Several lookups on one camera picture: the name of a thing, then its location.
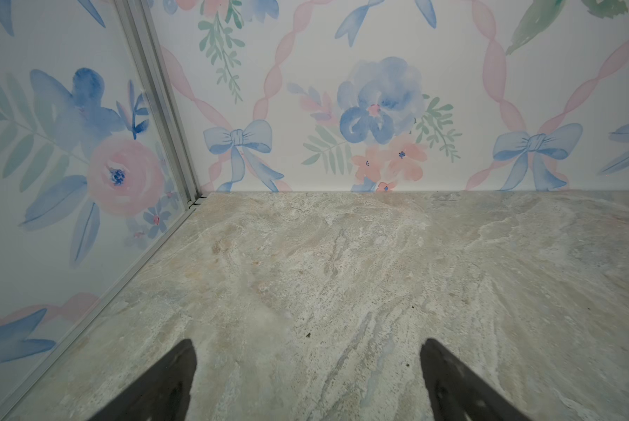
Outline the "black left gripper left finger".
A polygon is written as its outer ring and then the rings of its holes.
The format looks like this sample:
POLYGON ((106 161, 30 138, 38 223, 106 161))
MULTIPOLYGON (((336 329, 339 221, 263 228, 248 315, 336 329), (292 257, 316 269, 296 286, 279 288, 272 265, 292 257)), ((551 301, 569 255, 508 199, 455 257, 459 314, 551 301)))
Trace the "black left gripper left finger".
POLYGON ((181 340, 90 419, 183 420, 196 368, 192 340, 181 340))

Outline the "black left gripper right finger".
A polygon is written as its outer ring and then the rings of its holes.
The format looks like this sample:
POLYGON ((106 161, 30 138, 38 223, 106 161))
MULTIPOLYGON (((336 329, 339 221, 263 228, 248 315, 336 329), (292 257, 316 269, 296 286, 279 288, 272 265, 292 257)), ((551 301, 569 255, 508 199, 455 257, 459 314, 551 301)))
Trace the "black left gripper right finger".
POLYGON ((529 421, 438 340, 422 344, 420 363, 435 420, 529 421))

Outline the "aluminium left corner post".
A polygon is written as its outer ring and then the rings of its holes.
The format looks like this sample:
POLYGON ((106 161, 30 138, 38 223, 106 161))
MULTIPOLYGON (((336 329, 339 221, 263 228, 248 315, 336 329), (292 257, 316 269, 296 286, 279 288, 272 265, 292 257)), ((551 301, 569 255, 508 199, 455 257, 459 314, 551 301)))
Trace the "aluminium left corner post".
POLYGON ((146 1, 116 1, 116 11, 136 63, 137 73, 171 165, 174 181, 186 207, 199 204, 200 193, 174 98, 165 59, 160 49, 150 7, 146 1))

